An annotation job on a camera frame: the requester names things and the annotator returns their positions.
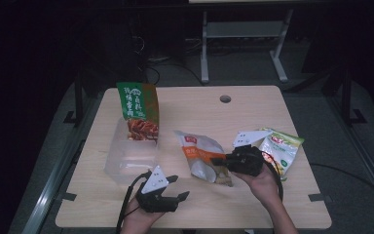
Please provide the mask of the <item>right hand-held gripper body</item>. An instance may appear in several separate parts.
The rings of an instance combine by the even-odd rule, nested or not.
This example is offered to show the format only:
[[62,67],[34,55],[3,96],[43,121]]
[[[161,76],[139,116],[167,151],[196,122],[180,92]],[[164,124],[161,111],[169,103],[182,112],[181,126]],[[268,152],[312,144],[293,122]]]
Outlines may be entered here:
[[267,162],[262,151],[253,143],[269,136],[272,131],[242,131],[238,132],[234,141],[234,150],[226,155],[225,166],[230,172],[258,176],[266,165],[272,172],[274,167]]

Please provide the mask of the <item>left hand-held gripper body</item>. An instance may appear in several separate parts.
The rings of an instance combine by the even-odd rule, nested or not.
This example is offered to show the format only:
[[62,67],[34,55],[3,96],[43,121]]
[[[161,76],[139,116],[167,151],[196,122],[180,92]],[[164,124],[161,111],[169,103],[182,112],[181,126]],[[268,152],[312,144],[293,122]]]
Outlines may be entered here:
[[136,192],[135,198],[140,208],[147,213],[175,212],[179,203],[177,197],[163,196],[169,185],[162,168],[156,166]]

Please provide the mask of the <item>white and orange snack packet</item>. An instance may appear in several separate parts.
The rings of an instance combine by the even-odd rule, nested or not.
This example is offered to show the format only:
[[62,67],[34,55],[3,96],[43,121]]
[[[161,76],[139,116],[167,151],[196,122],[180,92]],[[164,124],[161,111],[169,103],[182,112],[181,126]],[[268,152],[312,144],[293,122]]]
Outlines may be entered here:
[[222,146],[208,136],[174,132],[188,162],[193,176],[210,183],[232,186],[233,182],[228,169],[221,165],[215,166],[212,159],[225,160],[226,154]]

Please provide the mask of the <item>clear plastic container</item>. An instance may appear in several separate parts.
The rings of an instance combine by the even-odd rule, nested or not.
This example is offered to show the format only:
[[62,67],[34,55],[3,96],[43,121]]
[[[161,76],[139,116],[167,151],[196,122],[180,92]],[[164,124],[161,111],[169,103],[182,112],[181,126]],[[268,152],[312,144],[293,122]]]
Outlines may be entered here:
[[157,166],[158,143],[155,140],[129,139],[124,118],[118,120],[107,154],[104,171],[119,185],[129,185]]

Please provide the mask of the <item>green and red snack packet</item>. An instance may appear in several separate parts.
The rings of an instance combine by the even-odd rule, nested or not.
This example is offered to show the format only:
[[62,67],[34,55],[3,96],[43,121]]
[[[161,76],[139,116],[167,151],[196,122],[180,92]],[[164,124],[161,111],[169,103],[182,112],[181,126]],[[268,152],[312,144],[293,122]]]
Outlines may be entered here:
[[128,126],[128,139],[157,141],[160,111],[156,87],[138,82],[118,82],[116,86]]

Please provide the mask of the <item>person's left hand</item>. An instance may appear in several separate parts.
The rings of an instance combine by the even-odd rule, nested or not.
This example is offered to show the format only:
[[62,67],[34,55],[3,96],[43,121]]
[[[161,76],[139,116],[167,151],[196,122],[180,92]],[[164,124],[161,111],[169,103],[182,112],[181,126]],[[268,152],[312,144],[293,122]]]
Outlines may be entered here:
[[146,234],[164,213],[147,213],[132,198],[126,208],[120,234]]

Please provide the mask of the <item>person's right hand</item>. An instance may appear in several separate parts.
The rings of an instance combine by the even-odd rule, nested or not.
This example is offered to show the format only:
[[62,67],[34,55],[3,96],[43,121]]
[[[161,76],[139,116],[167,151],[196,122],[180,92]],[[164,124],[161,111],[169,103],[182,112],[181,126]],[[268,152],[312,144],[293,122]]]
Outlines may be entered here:
[[234,176],[242,179],[250,188],[251,193],[270,210],[281,202],[279,189],[272,172],[264,165],[258,176],[234,173]]

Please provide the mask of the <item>white and green snack packet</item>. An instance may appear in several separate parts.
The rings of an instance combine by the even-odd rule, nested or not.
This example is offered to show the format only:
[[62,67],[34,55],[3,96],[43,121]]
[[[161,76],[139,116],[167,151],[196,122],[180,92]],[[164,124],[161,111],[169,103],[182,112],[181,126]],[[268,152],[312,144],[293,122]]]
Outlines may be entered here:
[[263,131],[268,131],[270,134],[264,137],[259,150],[265,161],[274,167],[280,179],[286,180],[285,175],[293,164],[304,139],[270,128],[263,128]]

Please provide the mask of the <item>black metal stand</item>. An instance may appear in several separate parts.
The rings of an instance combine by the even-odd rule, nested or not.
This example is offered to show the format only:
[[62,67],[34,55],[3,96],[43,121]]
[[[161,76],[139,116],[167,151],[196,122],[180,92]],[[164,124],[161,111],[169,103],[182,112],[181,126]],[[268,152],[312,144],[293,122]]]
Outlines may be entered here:
[[359,109],[351,109],[352,77],[348,68],[342,80],[341,115],[345,124],[351,127],[353,124],[365,124],[366,119]]

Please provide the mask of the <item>grey aluminium rail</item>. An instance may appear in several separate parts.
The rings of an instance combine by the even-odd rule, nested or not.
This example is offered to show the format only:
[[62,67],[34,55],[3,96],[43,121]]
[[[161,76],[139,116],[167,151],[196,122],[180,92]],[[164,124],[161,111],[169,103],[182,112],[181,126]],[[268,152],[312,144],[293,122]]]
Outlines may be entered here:
[[338,103],[335,97],[327,97],[326,101],[332,112],[336,115],[338,123],[343,129],[345,135],[355,148],[355,151],[357,152],[368,176],[371,179],[371,184],[374,186],[374,161],[371,158],[371,154],[365,148],[365,145],[360,141],[358,133],[354,129],[355,124],[366,124],[365,118],[358,109],[354,109],[353,111],[348,111],[348,119],[345,119],[342,105]]
[[78,139],[68,143],[62,150],[21,234],[39,234],[54,199],[73,163],[80,156],[85,142],[84,139]]

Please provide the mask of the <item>white metal desk frame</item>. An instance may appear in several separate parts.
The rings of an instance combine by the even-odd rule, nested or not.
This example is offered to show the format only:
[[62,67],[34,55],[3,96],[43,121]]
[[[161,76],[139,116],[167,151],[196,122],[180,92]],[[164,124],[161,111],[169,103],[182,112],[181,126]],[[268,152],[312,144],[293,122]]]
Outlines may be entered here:
[[203,12],[202,52],[201,52],[201,81],[209,82],[207,62],[207,40],[218,38],[277,38],[278,44],[270,51],[271,61],[279,80],[288,81],[281,64],[281,49],[290,26],[293,10],[287,11],[283,20],[267,21],[209,21],[207,12]]

